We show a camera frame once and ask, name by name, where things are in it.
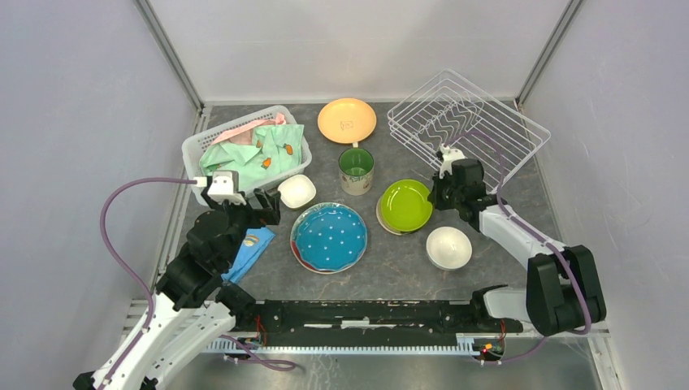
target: metal corner post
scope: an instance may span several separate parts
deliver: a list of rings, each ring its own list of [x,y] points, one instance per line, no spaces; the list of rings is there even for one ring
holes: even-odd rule
[[[203,101],[201,100],[201,97],[198,96],[198,92],[194,88],[191,79],[189,79],[189,75],[184,70],[180,58],[177,57],[177,53],[175,52],[175,49],[172,47],[170,39],[167,37],[167,34],[165,33],[163,26],[160,24],[160,20],[158,20],[158,17],[155,15],[155,11],[151,6],[150,1],[134,0],[134,3],[136,4],[136,8],[139,9],[141,17],[149,26],[149,29],[153,34],[155,41],[158,43],[158,46],[160,47],[162,54],[165,56],[165,59],[170,63],[172,71],[175,73],[177,79],[182,84],[184,91],[187,93],[189,101],[194,105],[194,107],[196,107],[197,110],[202,110]]]
[[[536,81],[538,81],[540,78],[546,65],[548,65],[548,61],[550,61],[550,58],[553,56],[555,49],[560,45],[562,37],[565,35],[565,32],[572,23],[572,20],[579,12],[583,2],[584,0],[570,0],[570,2],[567,3],[565,10],[562,12],[560,19],[557,21],[557,24],[550,34],[548,41],[545,43],[545,47],[540,52],[534,67],[531,69],[531,73],[529,73],[529,76],[526,78],[526,83],[524,83],[522,90],[519,91],[519,95],[517,96],[517,104],[524,104],[524,102],[529,98],[529,94],[531,94],[531,91],[534,89]]]

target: pink cloth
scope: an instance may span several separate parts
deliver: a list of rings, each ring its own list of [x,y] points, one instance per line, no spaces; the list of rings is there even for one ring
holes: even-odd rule
[[[253,131],[254,128],[258,126],[263,126],[265,124],[286,124],[287,121],[284,119],[284,115],[278,113],[278,115],[275,116],[275,119],[256,119],[252,120],[251,122],[247,124],[242,124],[238,128],[233,128],[230,130],[225,130],[224,132],[220,133],[220,135],[215,138],[213,143],[211,145],[217,144],[218,142],[222,142],[225,140],[230,140],[231,143],[233,144],[238,144],[238,145],[252,145],[252,137],[254,135]]]

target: orange plate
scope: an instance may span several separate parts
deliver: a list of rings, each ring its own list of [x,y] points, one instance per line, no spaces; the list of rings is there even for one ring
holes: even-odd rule
[[[329,102],[318,114],[318,128],[330,141],[352,144],[373,132],[375,112],[361,100],[337,99]]]

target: stacked plate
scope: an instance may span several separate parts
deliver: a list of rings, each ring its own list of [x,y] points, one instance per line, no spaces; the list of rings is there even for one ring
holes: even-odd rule
[[[339,203],[319,203],[297,218],[290,246],[306,269],[329,275],[356,264],[366,250],[367,237],[356,211]]]
[[[431,191],[424,183],[404,179],[385,190],[375,206],[380,225],[392,234],[403,236],[416,232],[428,222],[433,205],[428,201]]]

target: green mug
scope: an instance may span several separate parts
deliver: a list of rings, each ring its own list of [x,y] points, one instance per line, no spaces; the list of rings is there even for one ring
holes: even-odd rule
[[[340,183],[349,195],[363,195],[371,189],[373,156],[356,144],[340,155]]]

